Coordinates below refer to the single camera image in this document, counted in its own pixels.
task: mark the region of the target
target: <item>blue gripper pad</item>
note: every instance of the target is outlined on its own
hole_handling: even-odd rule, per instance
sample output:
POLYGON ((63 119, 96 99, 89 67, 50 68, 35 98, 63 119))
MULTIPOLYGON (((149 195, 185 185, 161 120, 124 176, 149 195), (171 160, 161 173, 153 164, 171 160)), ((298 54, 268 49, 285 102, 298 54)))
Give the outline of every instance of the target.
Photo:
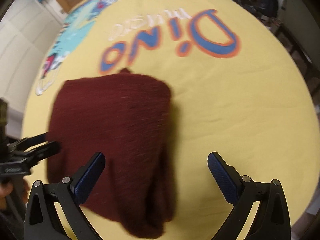
POLYGON ((74 181, 71 184, 71 191, 74 194, 74 200, 77 205, 87 201, 105 165, 106 159, 104 155, 95 153, 90 161, 76 172, 74 181))
POLYGON ((211 174, 216 180, 226 201, 235 205, 238 202, 237 186, 227 172, 227 164, 221 162, 224 162, 222 158, 220 161, 214 153, 209 154, 208 167, 211 174))

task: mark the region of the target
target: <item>human hand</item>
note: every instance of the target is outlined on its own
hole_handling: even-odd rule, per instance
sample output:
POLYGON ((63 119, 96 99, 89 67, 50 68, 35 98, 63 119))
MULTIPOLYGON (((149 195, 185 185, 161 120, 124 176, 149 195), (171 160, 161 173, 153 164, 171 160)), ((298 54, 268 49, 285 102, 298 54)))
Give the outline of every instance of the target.
MULTIPOLYGON (((24 203, 28 202, 28 191, 30 190, 29 184, 26 180, 23 180, 24 191, 22 195, 22 201, 24 203)), ((7 208, 7 203, 5 197, 10 195, 13 190, 13 185, 11 182, 0 183, 0 210, 5 210, 7 208)))

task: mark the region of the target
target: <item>bed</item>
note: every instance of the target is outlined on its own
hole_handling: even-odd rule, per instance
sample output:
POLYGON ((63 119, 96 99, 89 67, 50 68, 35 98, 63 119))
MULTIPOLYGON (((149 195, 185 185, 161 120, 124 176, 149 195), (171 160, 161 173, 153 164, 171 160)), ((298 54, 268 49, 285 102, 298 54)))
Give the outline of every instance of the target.
MULTIPOLYGON (((279 179, 291 223, 300 217, 318 182, 319 127, 299 70, 264 25, 231 0, 60 4, 69 16, 29 95, 24 136, 46 132, 65 80, 127 67, 172 89, 168 146, 178 195, 175 218, 166 224, 162 239, 211 239, 230 213, 232 205, 207 168, 213 151, 255 181, 279 179)), ((47 181, 45 165, 34 168, 30 183, 47 181)), ((133 238, 121 225, 86 209, 84 213, 102 238, 133 238)))

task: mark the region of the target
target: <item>yellow bedsheet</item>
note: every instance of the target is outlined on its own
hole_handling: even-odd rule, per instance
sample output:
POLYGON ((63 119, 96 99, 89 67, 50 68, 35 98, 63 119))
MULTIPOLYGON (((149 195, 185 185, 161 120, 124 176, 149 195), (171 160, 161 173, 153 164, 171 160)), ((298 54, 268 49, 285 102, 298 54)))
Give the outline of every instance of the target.
MULTIPOLYGON (((291 57, 247 11, 231 0, 88 0, 57 41, 29 96, 24 136, 46 132, 65 80, 128 67, 171 87, 178 206, 161 239, 211 239, 231 211, 207 168, 212 151, 255 181, 279 179, 291 223, 302 214, 319 175, 316 115, 291 57)), ((31 183, 47 182, 45 165, 31 183)), ((84 211, 102 238, 133 238, 84 211)))

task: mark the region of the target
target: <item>wall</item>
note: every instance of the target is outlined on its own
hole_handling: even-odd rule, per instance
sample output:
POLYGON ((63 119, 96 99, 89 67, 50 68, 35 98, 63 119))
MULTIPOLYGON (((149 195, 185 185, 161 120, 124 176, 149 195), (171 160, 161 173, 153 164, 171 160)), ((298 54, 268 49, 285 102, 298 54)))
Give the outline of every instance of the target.
POLYGON ((47 10, 52 14, 52 16, 54 16, 61 23, 68 15, 62 12, 62 8, 56 0, 44 0, 42 4, 47 8, 47 10))
POLYGON ((23 114, 41 62, 60 29, 36 0, 15 0, 0 22, 0 97, 13 112, 23 114))
POLYGON ((302 0, 287 0, 283 23, 320 70, 320 28, 302 0))

